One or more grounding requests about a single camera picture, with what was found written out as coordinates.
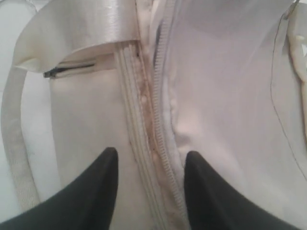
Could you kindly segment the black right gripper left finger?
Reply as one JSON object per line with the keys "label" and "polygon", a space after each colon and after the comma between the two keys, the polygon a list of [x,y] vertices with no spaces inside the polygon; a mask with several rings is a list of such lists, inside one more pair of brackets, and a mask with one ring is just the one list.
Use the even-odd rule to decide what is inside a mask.
{"label": "black right gripper left finger", "polygon": [[106,148],[73,182],[2,230],[107,230],[118,191],[118,153]]}

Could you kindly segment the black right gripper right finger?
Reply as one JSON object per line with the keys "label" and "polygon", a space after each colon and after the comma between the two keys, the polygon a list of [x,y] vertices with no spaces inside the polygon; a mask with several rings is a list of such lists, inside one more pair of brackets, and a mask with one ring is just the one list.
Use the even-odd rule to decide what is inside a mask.
{"label": "black right gripper right finger", "polygon": [[193,230],[304,230],[307,183],[292,160],[268,153],[222,164],[186,156],[184,193]]}

